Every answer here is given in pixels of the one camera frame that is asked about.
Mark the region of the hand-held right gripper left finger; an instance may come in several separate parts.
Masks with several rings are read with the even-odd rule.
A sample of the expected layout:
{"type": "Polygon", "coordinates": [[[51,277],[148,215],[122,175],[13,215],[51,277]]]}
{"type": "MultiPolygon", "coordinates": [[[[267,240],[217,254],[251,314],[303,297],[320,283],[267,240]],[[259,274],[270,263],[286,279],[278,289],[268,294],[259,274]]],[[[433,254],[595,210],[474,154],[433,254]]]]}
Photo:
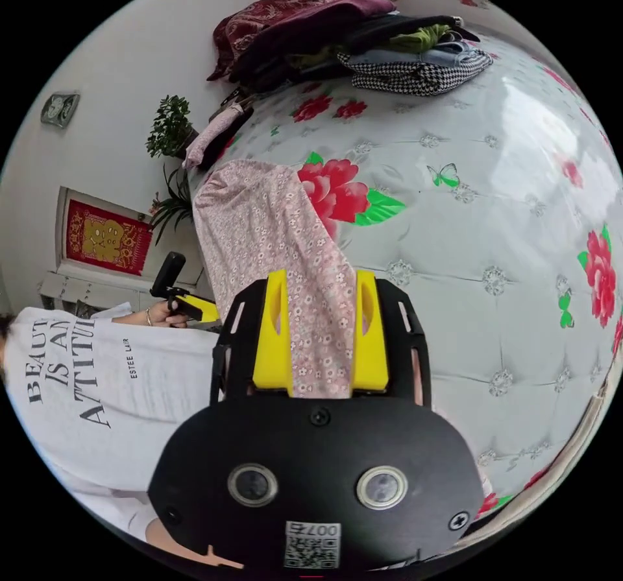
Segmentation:
{"type": "Polygon", "coordinates": [[[287,272],[268,275],[252,382],[257,390],[293,393],[287,272]]]}

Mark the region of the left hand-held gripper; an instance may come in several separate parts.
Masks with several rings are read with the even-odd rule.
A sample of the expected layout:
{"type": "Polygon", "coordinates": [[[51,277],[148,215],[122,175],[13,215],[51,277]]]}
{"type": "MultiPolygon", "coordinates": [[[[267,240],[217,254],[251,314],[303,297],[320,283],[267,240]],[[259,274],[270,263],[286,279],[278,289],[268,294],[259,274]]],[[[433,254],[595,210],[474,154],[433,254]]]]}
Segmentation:
{"type": "Polygon", "coordinates": [[[153,298],[166,301],[173,314],[186,316],[190,327],[219,333],[220,314],[213,301],[181,287],[152,288],[149,293],[153,298]]]}

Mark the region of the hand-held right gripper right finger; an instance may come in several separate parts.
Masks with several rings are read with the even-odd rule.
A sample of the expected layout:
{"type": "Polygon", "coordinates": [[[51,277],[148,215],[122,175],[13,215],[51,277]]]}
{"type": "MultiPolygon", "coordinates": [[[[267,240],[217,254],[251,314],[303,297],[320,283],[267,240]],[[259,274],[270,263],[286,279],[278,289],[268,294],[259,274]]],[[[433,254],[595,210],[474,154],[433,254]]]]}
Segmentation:
{"type": "Polygon", "coordinates": [[[376,278],[373,272],[358,271],[351,390],[384,392],[388,383],[389,370],[376,278]]]}

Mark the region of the person's left hand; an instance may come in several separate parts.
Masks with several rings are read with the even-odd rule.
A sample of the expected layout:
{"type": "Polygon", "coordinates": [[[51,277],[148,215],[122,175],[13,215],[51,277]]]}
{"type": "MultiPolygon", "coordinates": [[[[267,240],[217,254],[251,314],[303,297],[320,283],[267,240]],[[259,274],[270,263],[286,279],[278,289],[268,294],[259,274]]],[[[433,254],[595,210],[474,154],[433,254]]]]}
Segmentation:
{"type": "Polygon", "coordinates": [[[170,327],[184,329],[188,326],[188,316],[178,310],[178,304],[163,300],[156,302],[145,311],[146,324],[149,327],[170,327]]]}

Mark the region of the person's right hand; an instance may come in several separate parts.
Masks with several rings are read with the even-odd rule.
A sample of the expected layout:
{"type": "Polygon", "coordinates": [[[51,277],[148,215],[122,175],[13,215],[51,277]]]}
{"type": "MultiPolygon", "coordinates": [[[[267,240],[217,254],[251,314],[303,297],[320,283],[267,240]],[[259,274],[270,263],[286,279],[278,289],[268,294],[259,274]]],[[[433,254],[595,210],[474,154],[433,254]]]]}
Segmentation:
{"type": "Polygon", "coordinates": [[[411,349],[411,366],[413,371],[413,398],[416,405],[424,405],[424,393],[422,386],[422,374],[419,353],[415,348],[411,349]]]}

